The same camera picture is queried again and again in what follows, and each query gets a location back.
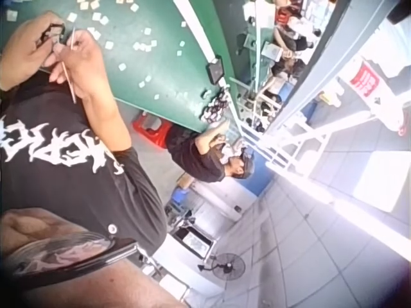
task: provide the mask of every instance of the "cap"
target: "cap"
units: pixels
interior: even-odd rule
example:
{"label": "cap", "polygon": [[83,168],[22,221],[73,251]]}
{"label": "cap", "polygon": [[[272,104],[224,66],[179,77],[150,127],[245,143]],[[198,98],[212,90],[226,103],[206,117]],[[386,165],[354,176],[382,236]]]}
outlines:
{"label": "cap", "polygon": [[244,172],[242,175],[238,175],[238,178],[244,180],[254,173],[254,156],[248,155],[245,151],[243,151],[240,158],[244,162]]}

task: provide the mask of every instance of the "red plastic stool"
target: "red plastic stool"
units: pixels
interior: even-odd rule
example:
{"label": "red plastic stool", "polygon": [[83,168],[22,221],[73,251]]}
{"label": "red plastic stool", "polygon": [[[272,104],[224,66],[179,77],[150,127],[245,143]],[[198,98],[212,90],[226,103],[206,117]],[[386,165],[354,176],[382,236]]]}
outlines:
{"label": "red plastic stool", "polygon": [[137,120],[133,122],[134,130],[137,133],[140,133],[141,135],[145,136],[152,143],[158,145],[163,149],[166,149],[166,136],[173,124],[159,117],[161,125],[160,127],[158,127],[158,129],[153,130],[151,128],[143,128],[143,124],[148,116],[149,115],[146,112],[142,112],[137,118]]}

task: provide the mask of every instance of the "bright light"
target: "bright light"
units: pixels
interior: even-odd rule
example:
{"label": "bright light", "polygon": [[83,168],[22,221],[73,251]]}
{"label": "bright light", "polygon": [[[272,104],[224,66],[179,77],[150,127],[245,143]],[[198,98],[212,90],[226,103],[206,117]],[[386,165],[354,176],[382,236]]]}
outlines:
{"label": "bright light", "polygon": [[312,197],[313,199],[323,204],[330,204],[334,201],[333,195],[330,194],[327,191],[327,189],[322,188],[317,184],[314,184],[307,178],[303,178],[302,176],[295,175],[291,172],[287,172],[283,168],[274,165],[271,162],[266,162],[265,165],[271,170],[278,173],[279,175],[286,178],[291,184],[304,191],[308,196]]}
{"label": "bright light", "polygon": [[411,262],[411,240],[347,201],[337,200],[335,210],[346,220]]}
{"label": "bright light", "polygon": [[407,179],[410,164],[409,151],[375,151],[353,196],[380,210],[391,212]]}
{"label": "bright light", "polygon": [[184,293],[187,291],[187,286],[173,276],[167,274],[160,280],[160,286],[165,288],[171,295],[173,295],[177,300],[180,300]]}

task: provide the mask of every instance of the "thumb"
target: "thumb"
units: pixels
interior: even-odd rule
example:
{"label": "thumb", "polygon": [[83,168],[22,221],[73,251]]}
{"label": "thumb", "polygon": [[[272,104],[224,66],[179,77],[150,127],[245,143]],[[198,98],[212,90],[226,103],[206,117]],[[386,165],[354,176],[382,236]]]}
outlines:
{"label": "thumb", "polygon": [[78,63],[76,61],[77,54],[66,45],[56,43],[53,47],[53,52],[56,54],[57,61],[63,61],[68,67]]}

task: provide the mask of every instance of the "pile of objects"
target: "pile of objects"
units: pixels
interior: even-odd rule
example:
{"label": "pile of objects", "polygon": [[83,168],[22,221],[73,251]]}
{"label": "pile of objects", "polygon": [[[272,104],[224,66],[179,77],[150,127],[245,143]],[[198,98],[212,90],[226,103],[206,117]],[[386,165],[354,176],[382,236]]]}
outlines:
{"label": "pile of objects", "polygon": [[222,119],[224,110],[229,106],[229,88],[221,88],[219,93],[206,106],[201,115],[201,121],[209,124],[218,122]]}

